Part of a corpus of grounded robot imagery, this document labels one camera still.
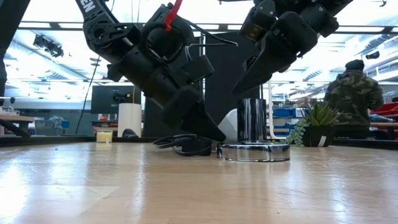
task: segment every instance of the computer monitor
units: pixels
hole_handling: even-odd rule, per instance
[[[141,104],[141,90],[136,86],[93,86],[91,113],[117,114],[120,103]]]

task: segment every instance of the person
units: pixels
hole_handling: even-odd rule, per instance
[[[329,84],[324,101],[340,113],[336,124],[336,137],[366,139],[369,136],[368,109],[383,106],[382,88],[363,73],[363,60],[346,64],[346,71]]]

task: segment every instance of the black plant pot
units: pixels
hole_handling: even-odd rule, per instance
[[[328,147],[335,138],[336,129],[330,126],[305,128],[303,145],[307,147]]]

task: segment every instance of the black beanie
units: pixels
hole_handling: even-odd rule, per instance
[[[353,60],[350,61],[346,64],[346,69],[347,70],[360,70],[363,71],[363,69],[365,68],[365,63],[363,62],[363,60]]]

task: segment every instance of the metal base plate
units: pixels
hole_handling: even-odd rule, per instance
[[[290,146],[273,143],[219,144],[217,156],[223,160],[243,162],[289,161]]]

